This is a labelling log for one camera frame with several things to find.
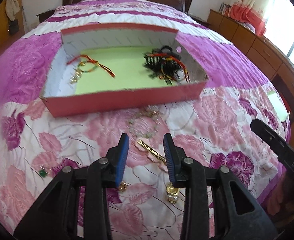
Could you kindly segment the gold pink hair clip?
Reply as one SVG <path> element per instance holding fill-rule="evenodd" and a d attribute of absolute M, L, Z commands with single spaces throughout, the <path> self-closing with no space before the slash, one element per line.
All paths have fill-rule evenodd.
<path fill-rule="evenodd" d="M 135 146 L 136 148 L 138 148 L 140 151 L 146 153 L 146 156 L 148 157 L 148 159 L 150 161 L 152 161 L 153 163 L 156 163 L 158 165 L 158 167 L 164 171 L 164 172 L 168 172 L 167 169 L 167 163 L 166 163 L 166 159 L 163 155 L 161 155 L 160 153 L 158 153 L 151 145 L 150 145 L 150 141 L 146 138 L 138 138 L 135 142 Z"/>

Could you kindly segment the gold flower earring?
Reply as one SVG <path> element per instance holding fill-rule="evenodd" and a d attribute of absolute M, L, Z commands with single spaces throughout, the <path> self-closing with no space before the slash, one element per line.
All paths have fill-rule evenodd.
<path fill-rule="evenodd" d="M 122 182 L 119 184 L 118 191 L 119 191 L 119 192 L 125 192 L 125 191 L 128 189 L 129 186 L 130 186 L 129 183 L 126 183 L 126 182 L 122 181 Z"/>

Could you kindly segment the gold pearl earring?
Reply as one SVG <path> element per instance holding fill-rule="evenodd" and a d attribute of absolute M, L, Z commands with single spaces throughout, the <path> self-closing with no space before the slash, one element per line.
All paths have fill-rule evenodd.
<path fill-rule="evenodd" d="M 166 199 L 171 204 L 176 204 L 179 199 L 180 189 L 175 188 L 171 182 L 166 184 Z"/>

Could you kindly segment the light green paper sheet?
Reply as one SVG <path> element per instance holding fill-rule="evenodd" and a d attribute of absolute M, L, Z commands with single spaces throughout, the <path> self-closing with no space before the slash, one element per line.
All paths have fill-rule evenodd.
<path fill-rule="evenodd" d="M 270 91 L 267 94 L 268 99 L 270 100 L 271 105 L 276 111 L 276 115 L 281 122 L 284 122 L 289 117 L 289 112 L 287 111 L 282 98 L 276 91 Z"/>

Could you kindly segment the green bead earring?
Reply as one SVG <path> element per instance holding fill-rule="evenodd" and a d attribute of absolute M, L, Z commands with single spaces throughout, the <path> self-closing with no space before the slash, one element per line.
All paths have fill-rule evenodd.
<path fill-rule="evenodd" d="M 42 177 L 42 178 L 46 178 L 48 176 L 48 172 L 46 170 L 45 167 L 41 166 L 40 169 L 39 169 L 39 175 Z"/>

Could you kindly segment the wooden dresser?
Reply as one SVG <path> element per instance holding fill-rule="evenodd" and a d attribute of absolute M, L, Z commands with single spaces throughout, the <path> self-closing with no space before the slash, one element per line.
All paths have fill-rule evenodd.
<path fill-rule="evenodd" d="M 294 148 L 294 66 L 270 41 L 217 11 L 210 10 L 207 23 L 245 54 L 278 90 L 290 112 L 290 144 Z"/>

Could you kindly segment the pink floral bedspread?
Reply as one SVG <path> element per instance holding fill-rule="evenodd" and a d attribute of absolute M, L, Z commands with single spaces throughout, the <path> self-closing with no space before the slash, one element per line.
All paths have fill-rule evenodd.
<path fill-rule="evenodd" d="M 40 95 L 63 29 L 85 24 L 139 23 L 177 29 L 178 41 L 208 75 L 195 100 L 55 118 Z M 60 6 L 54 15 L 0 55 L 0 224 L 12 234 L 36 198 L 65 166 L 83 167 L 104 157 L 127 133 L 130 147 L 125 192 L 108 190 L 115 239 L 178 239 L 184 193 L 165 196 L 168 175 L 135 146 L 139 136 L 163 150 L 170 133 L 202 165 L 228 166 L 269 211 L 284 172 L 269 146 L 250 129 L 253 119 L 290 139 L 268 99 L 275 88 L 235 45 L 186 14 L 142 0 L 86 0 Z M 43 166 L 46 178 L 39 175 Z"/>

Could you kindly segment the pink cardboard box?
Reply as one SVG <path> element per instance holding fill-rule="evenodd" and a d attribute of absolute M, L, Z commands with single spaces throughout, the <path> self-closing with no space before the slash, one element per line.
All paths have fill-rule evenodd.
<path fill-rule="evenodd" d="M 208 75 L 178 41 L 179 31 L 139 23 L 89 24 L 63 29 L 41 99 L 54 117 L 188 101 L 201 94 Z M 170 46 L 188 80 L 149 77 L 144 53 Z"/>

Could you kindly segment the black hair claw clip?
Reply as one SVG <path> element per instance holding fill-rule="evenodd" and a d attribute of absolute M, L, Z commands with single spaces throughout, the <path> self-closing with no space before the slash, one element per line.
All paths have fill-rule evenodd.
<path fill-rule="evenodd" d="M 180 82 L 188 80 L 186 66 L 181 61 L 181 56 L 173 51 L 170 46 L 155 48 L 144 53 L 144 67 L 150 72 L 149 77 L 159 77 L 165 81 Z"/>

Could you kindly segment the dark wooden nightstand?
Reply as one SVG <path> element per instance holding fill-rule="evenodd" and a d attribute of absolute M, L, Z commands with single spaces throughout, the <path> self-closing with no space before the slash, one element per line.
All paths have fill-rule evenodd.
<path fill-rule="evenodd" d="M 45 12 L 42 12 L 42 13 L 36 15 L 39 18 L 39 23 L 42 23 L 46 19 L 50 18 L 54 14 L 54 12 L 55 12 L 55 9 L 48 10 L 48 11 L 45 11 Z"/>

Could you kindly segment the red white curtain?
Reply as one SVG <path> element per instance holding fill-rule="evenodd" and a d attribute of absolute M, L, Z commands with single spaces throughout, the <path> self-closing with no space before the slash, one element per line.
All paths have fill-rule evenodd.
<path fill-rule="evenodd" d="M 266 32 L 266 22 L 274 0 L 235 0 L 229 14 L 240 23 L 249 23 L 255 28 L 257 36 Z"/>

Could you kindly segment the black hanging bag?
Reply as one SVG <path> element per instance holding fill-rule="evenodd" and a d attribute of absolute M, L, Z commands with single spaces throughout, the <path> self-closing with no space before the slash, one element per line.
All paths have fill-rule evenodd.
<path fill-rule="evenodd" d="M 20 30 L 18 25 L 18 20 L 13 20 L 13 21 L 9 20 L 8 25 L 9 25 L 8 32 L 10 36 L 15 35 Z"/>

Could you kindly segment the beige hanging bag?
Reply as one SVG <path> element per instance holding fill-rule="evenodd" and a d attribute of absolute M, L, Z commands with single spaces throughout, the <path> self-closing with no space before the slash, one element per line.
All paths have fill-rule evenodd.
<path fill-rule="evenodd" d="M 6 0 L 5 12 L 11 22 L 15 20 L 15 16 L 19 11 L 20 5 L 18 0 Z"/>

